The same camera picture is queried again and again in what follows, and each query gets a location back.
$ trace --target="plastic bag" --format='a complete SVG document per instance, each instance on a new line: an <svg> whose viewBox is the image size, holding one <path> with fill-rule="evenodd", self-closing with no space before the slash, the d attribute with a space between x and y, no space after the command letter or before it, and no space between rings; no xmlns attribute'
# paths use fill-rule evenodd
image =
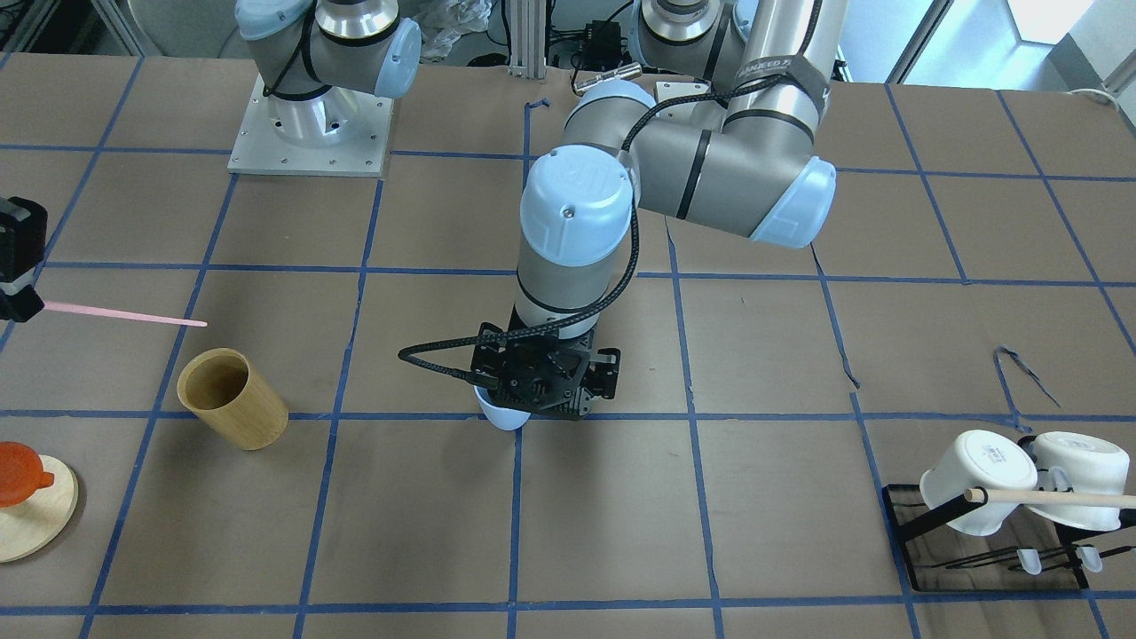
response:
<svg viewBox="0 0 1136 639"><path fill-rule="evenodd" d="M453 43L467 33L484 32L490 26L492 0L426 0L415 22L423 31L423 61L444 59Z"/></svg>

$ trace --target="wooden handle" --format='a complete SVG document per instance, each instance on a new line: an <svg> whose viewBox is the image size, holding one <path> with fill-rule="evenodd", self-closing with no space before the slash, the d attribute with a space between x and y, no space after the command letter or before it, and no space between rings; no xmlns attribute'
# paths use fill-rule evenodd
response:
<svg viewBox="0 0 1136 639"><path fill-rule="evenodd" d="M1093 495L1088 492L1050 492L1045 490L994 490L969 488L962 493L967 501L977 504L1031 504L1035 506L1101 506L1105 508L1136 508L1131 495Z"/></svg>

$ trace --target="bamboo cup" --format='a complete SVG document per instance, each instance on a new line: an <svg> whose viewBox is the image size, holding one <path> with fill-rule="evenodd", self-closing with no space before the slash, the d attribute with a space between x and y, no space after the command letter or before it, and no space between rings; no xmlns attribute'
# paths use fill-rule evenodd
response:
<svg viewBox="0 0 1136 639"><path fill-rule="evenodd" d="M249 358L231 348L194 357L177 377L177 399L233 445L257 450L287 426L287 407Z"/></svg>

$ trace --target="wooden coaster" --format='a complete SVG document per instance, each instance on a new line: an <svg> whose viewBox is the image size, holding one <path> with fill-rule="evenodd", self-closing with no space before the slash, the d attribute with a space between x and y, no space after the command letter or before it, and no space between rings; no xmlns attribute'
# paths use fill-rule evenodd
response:
<svg viewBox="0 0 1136 639"><path fill-rule="evenodd" d="M59 534L78 504L78 481L67 464L40 455L43 470L55 473L56 483L36 490L23 504L0 508L0 563L15 562L35 553Z"/></svg>

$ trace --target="pink stick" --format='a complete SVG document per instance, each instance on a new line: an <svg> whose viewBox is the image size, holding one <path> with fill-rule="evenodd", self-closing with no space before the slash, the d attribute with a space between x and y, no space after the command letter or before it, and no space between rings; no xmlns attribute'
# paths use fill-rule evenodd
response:
<svg viewBox="0 0 1136 639"><path fill-rule="evenodd" d="M82 306L78 304L67 304L64 301L43 300L43 308L47 310L58 310L60 313L74 313L76 315L95 315L99 317L114 317L116 320L133 320L135 322L153 322L156 324L178 324L181 326L208 326L206 322L198 320L182 320L179 317L164 317L161 315L147 315L144 313L131 313L128 310L115 310L112 308L99 308L98 306Z"/></svg>

